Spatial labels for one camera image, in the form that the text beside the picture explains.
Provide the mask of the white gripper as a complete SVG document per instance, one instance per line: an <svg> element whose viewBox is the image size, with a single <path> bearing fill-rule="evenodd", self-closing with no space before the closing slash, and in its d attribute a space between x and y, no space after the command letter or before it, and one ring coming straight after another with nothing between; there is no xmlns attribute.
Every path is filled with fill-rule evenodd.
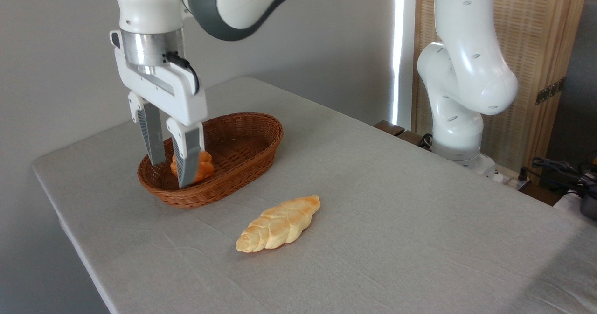
<svg viewBox="0 0 597 314"><path fill-rule="evenodd" d="M160 110L168 114L180 188L193 184L205 150L203 125L207 116L205 90L185 60L183 31L137 34L110 33L117 68L131 92L132 120L140 127L151 164L166 161Z"/></svg>

